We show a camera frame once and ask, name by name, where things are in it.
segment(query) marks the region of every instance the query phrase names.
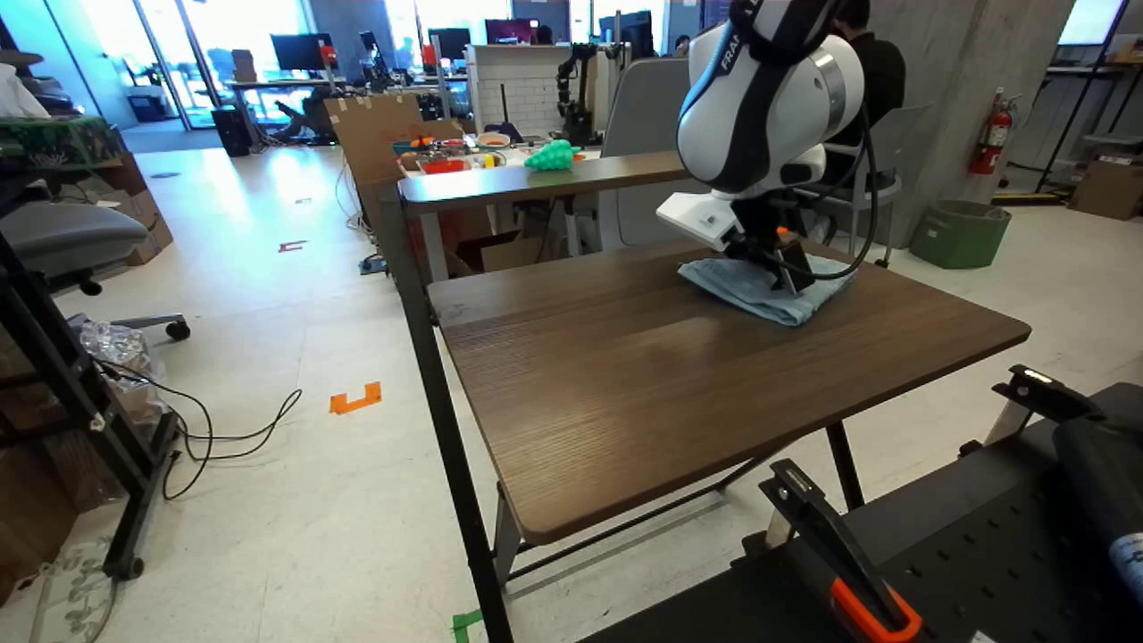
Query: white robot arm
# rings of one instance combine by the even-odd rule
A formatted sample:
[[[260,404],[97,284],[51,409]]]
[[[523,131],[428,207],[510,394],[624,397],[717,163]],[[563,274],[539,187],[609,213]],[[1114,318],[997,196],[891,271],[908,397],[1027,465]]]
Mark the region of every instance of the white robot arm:
[[[723,253],[791,271],[776,227],[757,227],[763,196],[823,178],[823,141],[865,104],[861,60],[830,36],[833,16],[838,0],[736,0],[724,25],[690,44],[680,159],[714,193],[672,196],[661,219]]]

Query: gray towel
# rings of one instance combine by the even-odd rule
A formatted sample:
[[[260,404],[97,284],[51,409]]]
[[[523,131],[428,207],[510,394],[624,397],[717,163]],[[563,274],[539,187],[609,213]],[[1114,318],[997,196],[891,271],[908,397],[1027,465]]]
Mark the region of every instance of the gray towel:
[[[838,274],[846,266],[833,262],[833,259],[810,259],[815,274]],[[776,274],[763,266],[749,262],[733,262],[733,259],[699,259],[699,262],[688,262],[680,268],[680,274],[699,288],[708,288],[710,298],[742,308],[757,318],[778,322],[778,327],[803,327],[815,318],[815,310],[838,298],[846,279],[819,279],[815,286],[808,286],[803,293],[786,293],[776,288]]]

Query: floor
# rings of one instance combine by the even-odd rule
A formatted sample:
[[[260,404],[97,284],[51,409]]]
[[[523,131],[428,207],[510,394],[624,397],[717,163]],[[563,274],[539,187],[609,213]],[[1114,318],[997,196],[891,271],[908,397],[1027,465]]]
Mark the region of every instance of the floor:
[[[199,131],[187,131],[187,127],[179,119],[172,119],[172,122],[141,122],[134,128],[121,128],[121,141],[127,141],[127,148],[134,155],[217,152],[221,148],[215,127],[209,127]]]
[[[105,298],[70,293],[62,308],[97,318],[191,316],[198,337],[153,342],[153,355],[172,386],[211,404],[217,434],[260,429],[290,388],[303,388],[303,400],[268,452],[215,465],[187,499],[153,509],[146,575],[121,591],[105,643],[463,641],[453,618],[476,610],[476,592],[399,300],[389,279],[357,271],[372,243],[354,223],[340,155],[228,162],[199,152],[141,162],[174,247],[107,279]],[[898,271],[1027,318],[1032,341],[855,419],[870,496],[948,465],[957,443],[984,435],[1001,410],[989,386],[1007,366],[1035,366],[1086,394],[1143,384],[1140,247],[1140,223],[1045,207],[1016,210],[988,271],[939,271],[898,253]],[[383,384],[383,404],[328,413],[328,397],[354,397],[365,384]],[[492,477],[472,410],[465,400],[458,410],[491,499]],[[841,499],[826,441],[803,441],[786,458]],[[517,641],[580,641],[717,575],[767,518],[757,479],[510,586]],[[70,550],[101,544],[110,518],[91,515]],[[16,596],[0,610],[0,641],[30,635],[41,596],[41,641],[70,641],[70,583]]]

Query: monitor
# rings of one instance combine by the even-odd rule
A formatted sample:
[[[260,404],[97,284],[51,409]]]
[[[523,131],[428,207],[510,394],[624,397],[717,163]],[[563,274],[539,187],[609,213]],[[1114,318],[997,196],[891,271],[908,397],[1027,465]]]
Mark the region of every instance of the monitor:
[[[535,44],[535,25],[526,18],[485,22],[491,44]]]
[[[472,36],[470,28],[428,28],[428,44],[439,44],[439,59],[465,59]]]
[[[328,44],[328,34],[297,34],[297,36],[273,36],[273,38],[274,38],[280,67],[301,67],[301,73],[327,67],[318,38]]]
[[[618,44],[628,44],[632,59],[653,59],[651,11],[623,16],[618,25]],[[614,38],[614,18],[599,18],[599,38]]]
[[[1102,47],[1111,34],[1122,0],[1075,0],[1063,47]]]

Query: orange tape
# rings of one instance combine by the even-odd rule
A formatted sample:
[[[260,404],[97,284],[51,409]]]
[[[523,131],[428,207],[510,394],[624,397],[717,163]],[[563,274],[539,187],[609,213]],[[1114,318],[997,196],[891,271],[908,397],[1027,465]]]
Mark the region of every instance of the orange tape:
[[[379,400],[383,400],[383,386],[368,384],[365,397],[357,397],[357,400],[351,400],[347,394],[328,397],[328,413],[354,413],[354,410],[372,409]]]

